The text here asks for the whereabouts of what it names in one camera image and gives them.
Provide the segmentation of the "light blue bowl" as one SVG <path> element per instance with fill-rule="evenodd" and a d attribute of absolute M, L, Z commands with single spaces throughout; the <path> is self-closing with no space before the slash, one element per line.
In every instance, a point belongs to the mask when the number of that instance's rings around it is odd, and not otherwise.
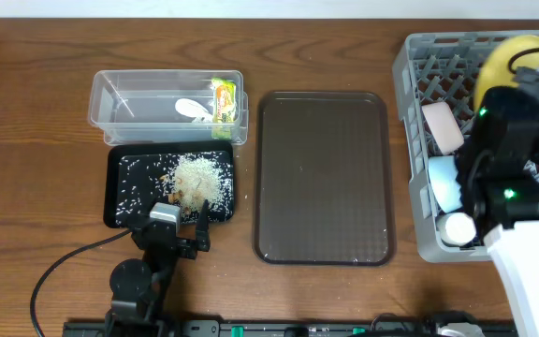
<path fill-rule="evenodd" d="M 429 159 L 428 174 L 432 192 L 440 209 L 445 213 L 462 207 L 460 184 L 455 157 L 434 156 Z"/>

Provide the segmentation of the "white paper cup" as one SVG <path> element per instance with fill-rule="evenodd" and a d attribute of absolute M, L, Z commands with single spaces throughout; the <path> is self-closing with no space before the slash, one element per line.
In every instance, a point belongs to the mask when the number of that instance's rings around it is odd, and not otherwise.
<path fill-rule="evenodd" d="M 468 244 L 476 236 L 472 217 L 464 212 L 445 214 L 436 221 L 441 240 L 451 246 Z"/>

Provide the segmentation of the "white napkin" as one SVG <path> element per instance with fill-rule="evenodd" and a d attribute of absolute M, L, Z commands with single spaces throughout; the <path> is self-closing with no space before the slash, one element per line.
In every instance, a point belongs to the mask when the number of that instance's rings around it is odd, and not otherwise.
<path fill-rule="evenodd" d="M 175 110 L 182 116 L 192 119 L 192 123 L 212 123 L 211 109 L 193 99 L 180 98 L 175 103 Z"/>

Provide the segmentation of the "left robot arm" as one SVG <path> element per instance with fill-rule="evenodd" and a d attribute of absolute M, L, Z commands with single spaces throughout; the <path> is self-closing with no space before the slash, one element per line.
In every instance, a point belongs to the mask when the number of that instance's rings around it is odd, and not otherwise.
<path fill-rule="evenodd" d="M 106 336 L 178 336 L 180 324 L 163 313 L 164 301 L 178 261 L 196 259 L 211 248 L 209 202 L 198 213 L 196 236 L 180 238 L 181 209 L 156 203 L 148 214 L 126 220 L 131 239 L 143 251 L 117 265 L 109 278 L 111 307 L 105 318 Z"/>

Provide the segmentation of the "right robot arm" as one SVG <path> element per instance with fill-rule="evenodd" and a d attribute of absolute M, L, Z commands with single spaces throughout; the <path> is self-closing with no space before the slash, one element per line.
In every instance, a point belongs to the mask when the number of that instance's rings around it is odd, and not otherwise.
<path fill-rule="evenodd" d="M 539 336 L 539 101 L 488 89 L 456 155 L 460 201 L 503 282 L 520 336 Z"/>

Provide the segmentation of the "white bowl with food scraps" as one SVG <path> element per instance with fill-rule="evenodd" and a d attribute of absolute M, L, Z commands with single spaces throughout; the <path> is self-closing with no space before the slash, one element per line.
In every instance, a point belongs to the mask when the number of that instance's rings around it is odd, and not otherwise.
<path fill-rule="evenodd" d="M 431 103 L 421 109 L 430 133 L 443 155 L 451 154 L 463 145 L 464 137 L 447 103 Z"/>

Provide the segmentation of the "green orange snack wrapper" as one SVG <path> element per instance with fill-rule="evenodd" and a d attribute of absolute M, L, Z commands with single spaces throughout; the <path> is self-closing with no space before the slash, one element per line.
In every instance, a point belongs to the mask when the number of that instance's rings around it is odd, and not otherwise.
<path fill-rule="evenodd" d="M 235 122 L 237 85 L 221 78 L 211 79 L 213 90 L 212 136 L 215 139 L 230 140 Z"/>

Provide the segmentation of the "yellow plate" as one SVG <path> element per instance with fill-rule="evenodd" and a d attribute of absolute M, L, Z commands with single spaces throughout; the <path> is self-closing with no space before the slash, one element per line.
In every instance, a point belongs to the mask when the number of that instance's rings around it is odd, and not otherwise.
<path fill-rule="evenodd" d="M 486 91 L 495 86 L 518 87 L 513 81 L 514 75 L 508 69 L 509 60 L 521 51 L 539 48 L 539 37 L 535 35 L 522 35 L 507 38 L 496 47 L 480 67 L 475 86 L 473 88 L 473 111 L 478 112 Z M 513 69 L 539 67 L 539 52 L 521 56 L 513 63 Z"/>

